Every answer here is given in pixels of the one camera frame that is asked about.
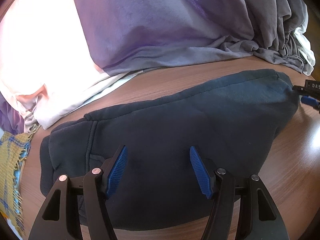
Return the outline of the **dark navy pants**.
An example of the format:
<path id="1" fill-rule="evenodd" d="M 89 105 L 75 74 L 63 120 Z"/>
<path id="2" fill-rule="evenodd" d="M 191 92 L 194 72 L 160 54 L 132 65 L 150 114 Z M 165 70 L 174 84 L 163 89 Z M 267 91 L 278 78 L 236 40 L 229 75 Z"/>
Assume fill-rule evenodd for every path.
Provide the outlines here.
<path id="1" fill-rule="evenodd" d="M 43 139 L 40 190 L 47 195 L 62 174 L 85 175 L 125 145 L 127 166 L 106 202 L 115 228 L 155 230 L 207 217 L 212 203 L 201 193 L 190 148 L 234 176 L 258 173 L 298 104 L 286 74 L 261 69 L 93 111 Z"/>

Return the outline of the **yellow blue woven scarf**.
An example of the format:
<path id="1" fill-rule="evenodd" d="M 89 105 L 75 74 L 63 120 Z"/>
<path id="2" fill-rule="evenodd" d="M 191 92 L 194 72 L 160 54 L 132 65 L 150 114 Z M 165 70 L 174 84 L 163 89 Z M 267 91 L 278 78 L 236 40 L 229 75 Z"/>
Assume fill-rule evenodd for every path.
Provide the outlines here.
<path id="1" fill-rule="evenodd" d="M 1 137 L 1 214 L 11 221 L 20 236 L 24 235 L 20 175 L 32 137 L 28 133 L 9 132 Z"/>

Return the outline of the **white sheer curtain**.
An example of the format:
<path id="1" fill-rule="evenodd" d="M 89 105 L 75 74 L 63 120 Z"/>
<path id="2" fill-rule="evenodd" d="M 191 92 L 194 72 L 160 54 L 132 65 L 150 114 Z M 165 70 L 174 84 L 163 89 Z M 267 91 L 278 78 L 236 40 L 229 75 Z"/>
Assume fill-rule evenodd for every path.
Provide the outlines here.
<path id="1" fill-rule="evenodd" d="M 48 129 L 136 76 L 92 60 L 74 0 L 15 0 L 1 21 L 1 93 L 24 131 Z"/>

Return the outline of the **purple grey curtain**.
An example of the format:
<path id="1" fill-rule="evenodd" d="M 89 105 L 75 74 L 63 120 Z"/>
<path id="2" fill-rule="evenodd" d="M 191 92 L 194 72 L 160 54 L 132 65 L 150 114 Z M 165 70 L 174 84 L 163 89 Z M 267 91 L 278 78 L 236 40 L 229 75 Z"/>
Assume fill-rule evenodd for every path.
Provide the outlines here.
<path id="1" fill-rule="evenodd" d="M 74 0 L 94 63 L 117 75 L 257 56 L 310 75 L 303 0 Z"/>

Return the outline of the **white cloth by curtain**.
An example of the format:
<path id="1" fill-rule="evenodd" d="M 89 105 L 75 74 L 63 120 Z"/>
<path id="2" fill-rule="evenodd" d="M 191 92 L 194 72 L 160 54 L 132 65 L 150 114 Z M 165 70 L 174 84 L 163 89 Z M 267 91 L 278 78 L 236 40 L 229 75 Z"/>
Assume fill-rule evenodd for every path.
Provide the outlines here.
<path id="1" fill-rule="evenodd" d="M 304 35 L 307 31 L 309 22 L 309 15 L 306 15 L 305 20 L 303 21 L 300 27 L 297 27 L 294 31 L 294 36 L 298 41 L 298 51 L 301 53 L 302 58 L 306 61 L 305 67 L 303 67 L 302 73 L 306 76 L 310 76 L 314 70 L 316 64 L 315 54 L 311 49 L 311 43 Z"/>

